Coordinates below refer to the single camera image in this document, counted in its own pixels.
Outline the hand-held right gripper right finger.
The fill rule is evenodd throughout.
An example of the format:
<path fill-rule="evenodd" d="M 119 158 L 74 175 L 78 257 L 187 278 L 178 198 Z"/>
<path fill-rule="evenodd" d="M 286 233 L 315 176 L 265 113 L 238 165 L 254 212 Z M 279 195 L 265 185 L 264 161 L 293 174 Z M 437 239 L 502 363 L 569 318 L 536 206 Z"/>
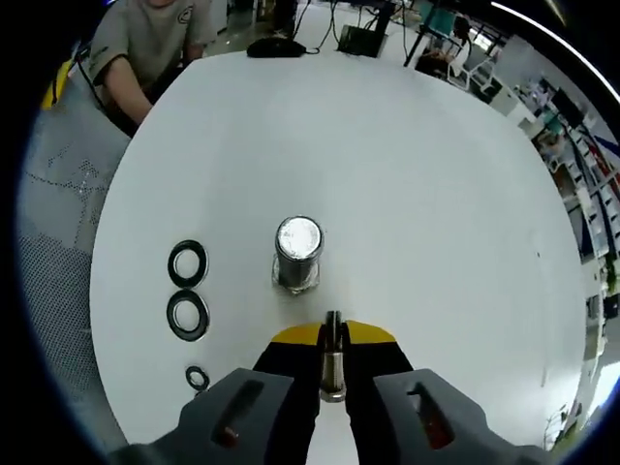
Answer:
<path fill-rule="evenodd" d="M 347 321 L 343 352 L 359 463 L 547 463 L 541 448 L 493 432 L 482 407 L 444 378 L 414 368 L 384 329 Z"/>

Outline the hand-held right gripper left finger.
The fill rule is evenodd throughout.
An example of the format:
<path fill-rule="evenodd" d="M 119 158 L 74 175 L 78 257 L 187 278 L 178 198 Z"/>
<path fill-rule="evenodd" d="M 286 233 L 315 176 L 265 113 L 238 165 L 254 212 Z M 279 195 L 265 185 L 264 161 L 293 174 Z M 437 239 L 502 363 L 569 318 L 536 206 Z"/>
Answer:
<path fill-rule="evenodd" d="M 237 368 L 196 395 L 177 426 L 149 444 L 111 453 L 111 464 L 303 464 L 319 412 L 321 324 L 277 333 L 251 369 Z"/>

